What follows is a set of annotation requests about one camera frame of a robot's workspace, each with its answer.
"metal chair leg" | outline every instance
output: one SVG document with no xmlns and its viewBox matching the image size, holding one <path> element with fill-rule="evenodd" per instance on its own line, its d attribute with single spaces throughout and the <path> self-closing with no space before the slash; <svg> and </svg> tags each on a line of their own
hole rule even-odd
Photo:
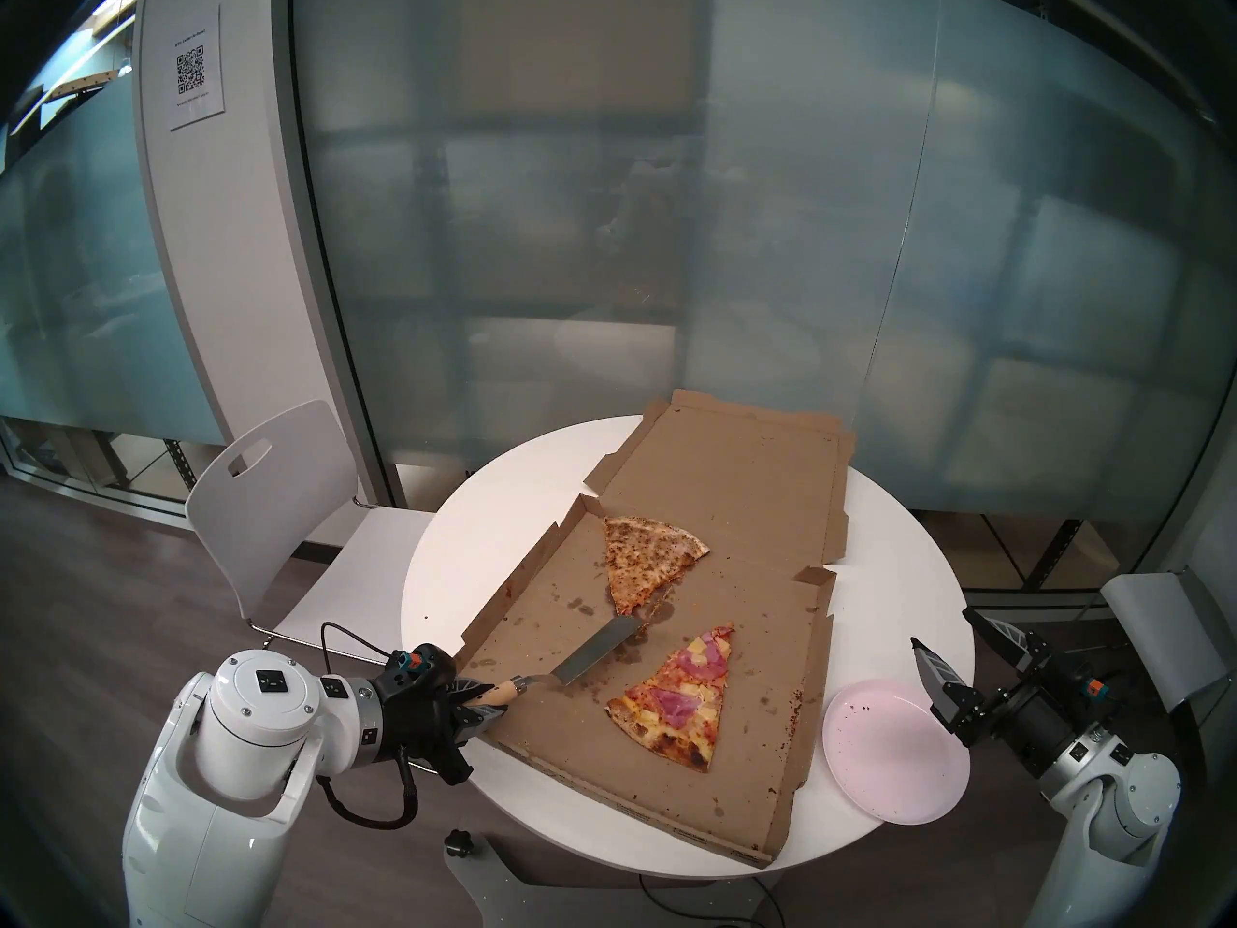
<svg viewBox="0 0 1237 928">
<path fill-rule="evenodd" d="M 266 648 L 273 641 L 285 641 L 285 642 L 294 642 L 297 645 L 303 645 L 307 648 L 315 648 L 319 652 L 322 651 L 322 642 L 307 642 L 304 638 L 293 638 L 291 635 L 281 635 L 280 632 L 271 631 L 270 629 L 263 629 L 261 625 L 255 625 L 252 619 L 245 619 L 245 624 L 249 625 L 250 629 L 259 632 L 260 635 L 270 636 L 265 642 L 262 642 L 263 648 Z M 367 662 L 369 664 L 377 664 L 377 666 L 382 664 L 382 662 L 376 662 L 372 658 L 366 658 L 364 655 L 353 655 L 351 652 L 344 652 L 340 651 L 339 648 L 327 648 L 327 651 L 330 655 L 339 656 L 340 658 L 351 658 L 356 662 Z"/>
</svg>

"qr code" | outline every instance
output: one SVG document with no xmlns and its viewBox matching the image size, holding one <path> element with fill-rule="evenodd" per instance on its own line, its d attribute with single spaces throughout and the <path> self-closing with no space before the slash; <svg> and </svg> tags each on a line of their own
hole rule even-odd
<svg viewBox="0 0 1237 928">
<path fill-rule="evenodd" d="M 176 57 L 176 92 L 184 95 L 192 89 L 200 89 L 207 84 L 207 77 L 202 68 L 202 46 L 194 46 L 183 56 Z"/>
</svg>

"cardboard box lid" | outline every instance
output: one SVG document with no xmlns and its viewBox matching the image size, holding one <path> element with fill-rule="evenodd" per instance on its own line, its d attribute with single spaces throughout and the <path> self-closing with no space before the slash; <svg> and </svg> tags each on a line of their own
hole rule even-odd
<svg viewBox="0 0 1237 928">
<path fill-rule="evenodd" d="M 846 553 L 854 450 L 854 433 L 834 416 L 680 389 L 652 403 L 585 484 L 611 513 L 682 526 L 709 546 L 724 538 L 736 556 L 793 575 Z"/>
</svg>

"power cord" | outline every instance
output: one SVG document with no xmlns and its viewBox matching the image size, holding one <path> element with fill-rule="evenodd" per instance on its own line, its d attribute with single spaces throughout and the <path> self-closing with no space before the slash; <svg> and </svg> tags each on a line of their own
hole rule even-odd
<svg viewBox="0 0 1237 928">
<path fill-rule="evenodd" d="M 740 918 L 738 916 L 735 916 L 735 914 L 731 914 L 731 916 L 716 916 L 716 914 L 691 914 L 690 912 L 680 912 L 678 908 L 672 908 L 669 904 L 666 904 L 664 902 L 661 902 L 657 898 L 654 898 L 653 897 L 653 892 L 651 892 L 648 890 L 648 886 L 644 883 L 644 876 L 643 875 L 637 875 L 636 877 L 640 879 L 640 890 L 642 892 L 644 892 L 644 897 L 648 898 L 651 902 L 653 902 L 653 904 L 656 904 L 663 912 L 669 912 L 670 914 L 677 914 L 680 918 L 691 918 L 693 921 L 698 921 L 698 922 L 713 922 L 717 928 L 738 928 L 738 923 L 742 923 L 742 924 L 755 924 L 756 928 L 764 928 L 764 923 L 763 922 L 758 922 L 755 918 Z M 764 892 L 764 897 L 768 898 L 771 902 L 773 902 L 773 911 L 777 912 L 777 919 L 778 919 L 779 924 L 782 926 L 782 928 L 785 928 L 785 916 L 782 914 L 782 906 L 777 903 L 777 898 L 773 897 L 773 892 L 769 891 L 764 886 L 764 882 L 761 881 L 760 879 L 752 879 L 752 881 L 755 881 L 757 885 L 760 885 L 761 886 L 761 891 Z"/>
<path fill-rule="evenodd" d="M 371 652 L 377 652 L 383 658 L 388 658 L 391 656 L 391 652 L 383 652 L 376 645 L 371 645 L 370 642 L 365 641 L 360 635 L 357 635 L 354 631 L 349 631 L 343 625 L 336 625 L 333 621 L 324 621 L 322 624 L 322 627 L 318 630 L 318 638 L 322 642 L 322 662 L 323 662 L 323 664 L 327 666 L 327 674 L 334 674 L 334 672 L 330 671 L 330 655 L 327 652 L 327 629 L 338 629 L 339 631 L 344 632 L 344 635 L 348 635 L 349 637 L 355 638 L 356 641 L 359 641 L 361 645 L 364 645 Z"/>
<path fill-rule="evenodd" d="M 396 751 L 396 767 L 400 768 L 400 780 L 403 782 L 403 813 L 398 818 L 392 818 L 390 822 L 365 818 L 364 815 L 348 810 L 348 808 L 344 807 L 344 803 L 339 801 L 334 789 L 330 787 L 330 778 L 325 775 L 317 776 L 317 782 L 322 786 L 323 792 L 325 792 L 327 802 L 335 810 L 335 814 L 345 822 L 351 822 L 354 825 L 360 825 L 361 828 L 372 828 L 379 831 L 395 831 L 397 828 L 403 828 L 417 817 L 417 783 L 412 780 L 412 770 L 408 767 L 408 754 L 403 750 L 403 745 L 401 745 Z"/>
</svg>

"chair handle hole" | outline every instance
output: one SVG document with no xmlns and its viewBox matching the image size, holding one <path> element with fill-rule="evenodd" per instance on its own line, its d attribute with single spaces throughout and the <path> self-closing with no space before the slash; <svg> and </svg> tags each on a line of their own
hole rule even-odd
<svg viewBox="0 0 1237 928">
<path fill-rule="evenodd" d="M 270 440 L 260 438 L 252 445 L 246 445 L 231 462 L 228 463 L 228 474 L 234 479 L 242 471 L 247 471 L 261 462 L 266 453 L 271 450 Z"/>
</svg>

